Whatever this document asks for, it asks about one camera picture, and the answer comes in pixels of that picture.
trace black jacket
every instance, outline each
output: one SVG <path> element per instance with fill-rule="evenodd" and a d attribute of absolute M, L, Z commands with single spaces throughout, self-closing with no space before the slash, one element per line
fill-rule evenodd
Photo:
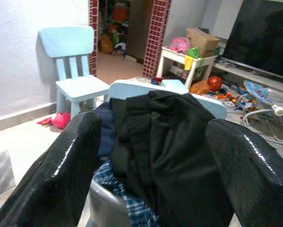
<path fill-rule="evenodd" d="M 112 99 L 112 108 L 113 171 L 162 227 L 227 227 L 233 210 L 205 145 L 214 117 L 190 94 L 164 91 Z"/>

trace chair seat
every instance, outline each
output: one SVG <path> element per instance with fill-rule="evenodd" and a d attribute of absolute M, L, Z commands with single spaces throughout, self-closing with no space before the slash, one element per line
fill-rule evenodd
<path fill-rule="evenodd" d="M 110 85 L 92 75 L 56 81 L 56 85 L 57 89 L 71 102 L 81 102 L 107 95 L 110 88 Z"/>

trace white side table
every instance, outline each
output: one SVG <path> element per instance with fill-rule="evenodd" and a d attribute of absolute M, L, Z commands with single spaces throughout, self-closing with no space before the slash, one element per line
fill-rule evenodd
<path fill-rule="evenodd" d="M 211 57 L 204 58 L 204 62 L 202 63 L 202 66 L 207 65 L 208 67 L 207 67 L 206 72 L 203 76 L 203 79 L 208 79 L 209 74 L 211 73 L 211 70 L 212 70 L 214 60 L 215 60 L 216 57 L 217 56 L 211 56 Z M 172 51 L 167 47 L 162 47 L 162 52 L 161 52 L 158 70 L 157 70 L 157 74 L 156 74 L 156 77 L 158 77 L 158 78 L 162 77 L 164 58 L 171 59 L 171 60 L 179 62 L 183 65 L 185 64 L 185 55 L 184 54 L 177 53 L 176 51 Z M 195 74 L 195 70 L 196 70 L 196 68 L 198 68 L 200 66 L 201 60 L 202 59 L 200 58 L 200 59 L 194 59 L 194 61 L 193 61 L 192 68 L 189 71 L 189 75 L 188 75 L 188 77 L 185 81 L 185 86 L 187 87 L 187 89 L 189 89 L 190 85 L 192 84 L 192 80 L 193 80 L 193 77 L 194 77 L 194 74 Z"/>

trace baseboard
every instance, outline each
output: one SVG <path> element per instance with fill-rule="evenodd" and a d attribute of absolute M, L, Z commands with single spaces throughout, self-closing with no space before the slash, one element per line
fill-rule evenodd
<path fill-rule="evenodd" d="M 0 131 L 51 114 L 56 103 L 46 103 L 0 117 Z"/>

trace cardboard box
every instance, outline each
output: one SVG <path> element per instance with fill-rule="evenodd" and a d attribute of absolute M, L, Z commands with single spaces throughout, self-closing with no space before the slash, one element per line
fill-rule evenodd
<path fill-rule="evenodd" d="M 199 28 L 187 28 L 187 38 L 191 40 L 191 47 L 199 47 L 201 57 L 213 56 L 220 39 L 201 31 Z"/>

